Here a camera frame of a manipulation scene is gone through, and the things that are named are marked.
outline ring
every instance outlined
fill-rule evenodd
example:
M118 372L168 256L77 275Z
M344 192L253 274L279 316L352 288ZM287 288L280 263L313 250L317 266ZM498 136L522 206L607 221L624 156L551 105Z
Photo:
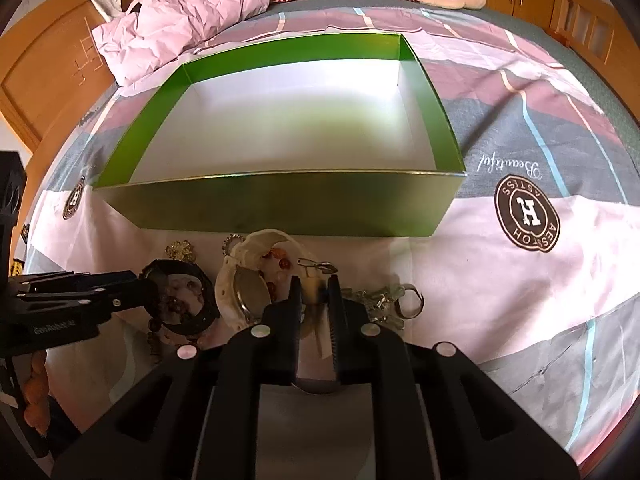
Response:
M398 314L398 317L400 319L414 319L415 317L420 316L420 314L422 313L422 310L424 309L424 296L420 294L420 292L418 292L418 289L415 288L410 283L404 284L402 288L404 288L404 290L412 290L415 292L415 295L418 296L418 298L420 299L420 308L418 309L418 312L416 312L412 316L406 316L405 314L402 313L402 309L400 308L400 300L396 300L394 302L394 305L396 306L396 314Z
M242 235L238 235L238 234L230 234L228 237L225 238L224 243L222 244L222 255L223 256L229 256L230 252L229 249L231 248L231 242L233 242L234 240L238 240L240 243L244 242L244 237Z

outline circular logo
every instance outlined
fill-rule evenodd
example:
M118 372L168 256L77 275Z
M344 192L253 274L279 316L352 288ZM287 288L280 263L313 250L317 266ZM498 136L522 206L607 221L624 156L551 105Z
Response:
M66 199L65 208L62 210L62 218L64 220L69 220L76 214L76 211L78 211L78 208L80 207L80 200L82 199L82 193L84 192L84 183L84 176L81 176L76 187L71 191L69 198Z
M515 245L543 253L554 248L560 235L560 219L532 181L507 175L495 188L494 202L502 230Z
M20 236L22 237L22 241L27 243L29 240L29 227L31 224L22 224L22 229L20 230Z

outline open cardboard box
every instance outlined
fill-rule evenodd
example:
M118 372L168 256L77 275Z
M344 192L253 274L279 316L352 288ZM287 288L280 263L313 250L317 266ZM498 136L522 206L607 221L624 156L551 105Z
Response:
M465 175L404 37L345 33L182 65L95 189L142 228L429 236Z

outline bed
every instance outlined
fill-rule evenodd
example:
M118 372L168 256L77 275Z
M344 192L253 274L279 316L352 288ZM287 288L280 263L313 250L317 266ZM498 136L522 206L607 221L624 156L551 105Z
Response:
M287 36L400 32L443 101L463 152L467 180L433 237L302 240L335 263L341 281L351 286L384 285L393 275L415 283L427 307L409 325L408 339L425 346L454 341L578 463L590 466L590 454L638 396L640 352L632 342L640 332L635 257L640 250L640 178L638 158L632 156L638 154L634 143L639 133L602 79L571 50L537 27L487 10L448 11L402 0L301 0L272 6L133 88L117 89L90 42L88 29L100 20L95 9L87 0L50 0L47 5L0 39L14 44L13 56L0 62L2 111L16 132L31 138L34 150L20 212L20 222L31 225L26 272L137 272L162 257L174 240L187 238L197 248L220 246L226 234L137 229L91 190L126 128L181 63ZM578 6L592 16L584 38L575 25ZM609 23L610 41L594 54L590 43L596 19ZM630 38L622 21L593 0L562 0L554 21L556 32L620 97L628 95L625 104L637 118L634 98L640 92L628 85L639 79L620 68L629 52L624 41ZM70 31L78 41L69 40ZM66 58L46 73L35 60L52 41L63 41L62 34L74 48L62 49ZM626 38L620 50L615 38ZM26 99L30 90L15 78L31 66L57 85L66 85L66 93L60 97L62 92L43 90L41 108L34 108ZM494 191L509 173L535 182L558 211L562 235L546 259L516 247L497 224ZM63 220L65 202L81 178L88 183L81 205ZM596 249L588 250L588 240ZM18 237L14 241L18 251L25 251ZM198 264L215 275L222 261L217 250L199 254ZM465 276L464 286L457 276ZM137 325L133 318L114 318L101 338L50 351L52 392L81 430L150 369L143 357L133 357L148 352ZM228 330L222 325L216 330L216 341L224 342ZM100 360L99 369L86 370L89 362ZM85 369L98 386L88 388L78 369ZM78 391L84 392L81 402L73 398ZM294 430L331 434L298 394L273 390L265 395L272 406L267 419L295 406L294 418L311 418L314 425L292 423L285 434L278 434L266 424L263 442L285 442L287 452L303 453L312 443L296 442ZM347 461L356 474L366 469L370 449L367 415L354 408L365 396L351 391L344 402L327 401L353 427L364 428L344 441L323 441L333 460ZM340 453L347 445L353 446L350 458ZM282 457L273 468L273 462L258 456L258 471L286 476L285 462ZM325 473L319 468L318 478Z

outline orange bead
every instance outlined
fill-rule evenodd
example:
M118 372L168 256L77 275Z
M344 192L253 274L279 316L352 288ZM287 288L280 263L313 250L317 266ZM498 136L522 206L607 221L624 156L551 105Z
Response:
M28 404L37 404L49 395L49 379L46 374L36 375L26 381L22 387L24 400Z
M281 259L287 257L287 251L285 251L284 249L281 249L279 247L271 248L270 252L273 255L273 257L276 258L277 260L281 260Z
M267 288L269 289L269 297L271 298L271 303L277 300L276 296L276 284L273 282L267 282Z
M51 423L49 402L47 399L37 404L28 404L24 409L24 420L29 426L35 428L39 434L44 436Z

